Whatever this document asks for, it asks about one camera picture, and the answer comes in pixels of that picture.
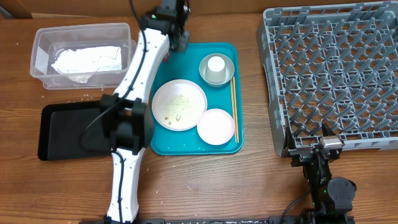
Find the white napkin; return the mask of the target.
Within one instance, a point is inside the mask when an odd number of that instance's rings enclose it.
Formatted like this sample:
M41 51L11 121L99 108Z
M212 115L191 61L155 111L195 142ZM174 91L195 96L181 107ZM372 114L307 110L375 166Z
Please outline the white napkin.
M121 48L115 46L90 47L63 51L52 68L77 83L87 83L91 75L84 73L107 72L122 69Z

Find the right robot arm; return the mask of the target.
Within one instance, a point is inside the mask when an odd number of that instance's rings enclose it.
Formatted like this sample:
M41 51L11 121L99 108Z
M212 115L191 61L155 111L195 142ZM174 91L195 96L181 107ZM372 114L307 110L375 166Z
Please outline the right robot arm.
M289 127L285 129L283 157L292 159L291 166L302 167L309 190L290 203L279 218L279 223L297 224L354 224L348 216L353 209L356 184L343 177L333 177L329 163L340 158L343 140L327 124L322 124L323 136L314 146L298 149ZM311 196L313 208L302 210L296 217L287 217L287 212L298 202Z

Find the small pink bowl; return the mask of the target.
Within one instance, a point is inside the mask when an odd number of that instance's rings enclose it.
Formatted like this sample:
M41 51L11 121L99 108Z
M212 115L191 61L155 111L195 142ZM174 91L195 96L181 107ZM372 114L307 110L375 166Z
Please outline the small pink bowl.
M213 146L227 143L234 136L234 130L232 116L216 108L204 112L197 123L199 137Z

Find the red snack wrapper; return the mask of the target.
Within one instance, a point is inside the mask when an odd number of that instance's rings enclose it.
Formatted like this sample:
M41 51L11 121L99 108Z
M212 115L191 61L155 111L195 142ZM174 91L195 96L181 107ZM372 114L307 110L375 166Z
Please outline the red snack wrapper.
M163 61L167 62L169 60L169 57L170 57L170 52L167 52L163 58Z

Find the large white plate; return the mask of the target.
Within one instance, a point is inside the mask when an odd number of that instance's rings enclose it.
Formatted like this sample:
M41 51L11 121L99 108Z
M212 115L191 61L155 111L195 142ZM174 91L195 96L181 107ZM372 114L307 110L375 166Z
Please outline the large white plate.
M205 92L196 83L177 79L163 84L152 99L155 120L171 131L186 131L197 125L207 110Z

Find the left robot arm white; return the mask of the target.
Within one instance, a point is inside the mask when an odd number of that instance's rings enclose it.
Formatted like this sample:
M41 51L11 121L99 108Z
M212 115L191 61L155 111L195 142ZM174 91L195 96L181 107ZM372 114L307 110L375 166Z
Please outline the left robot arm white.
M111 202L102 223L138 223L137 187L144 152L154 132L150 91L159 66L173 51L189 42L184 25L190 15L187 0L162 1L142 17L136 51L123 81L100 101L105 136L113 158Z

